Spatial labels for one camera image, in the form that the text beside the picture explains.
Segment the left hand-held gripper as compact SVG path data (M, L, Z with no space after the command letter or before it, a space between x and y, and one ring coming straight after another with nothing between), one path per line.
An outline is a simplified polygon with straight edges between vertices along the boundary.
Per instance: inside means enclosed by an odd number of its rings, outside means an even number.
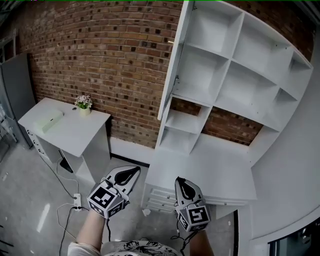
M109 219L129 204L141 168L125 165L112 169L96 183L87 197L89 207L105 219Z

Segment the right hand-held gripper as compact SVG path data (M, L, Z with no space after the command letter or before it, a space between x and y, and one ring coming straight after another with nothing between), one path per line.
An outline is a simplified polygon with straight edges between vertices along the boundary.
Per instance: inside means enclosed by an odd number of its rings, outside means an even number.
M193 182L177 177L174 183L177 220L186 232L204 230L211 221L210 208L201 189Z

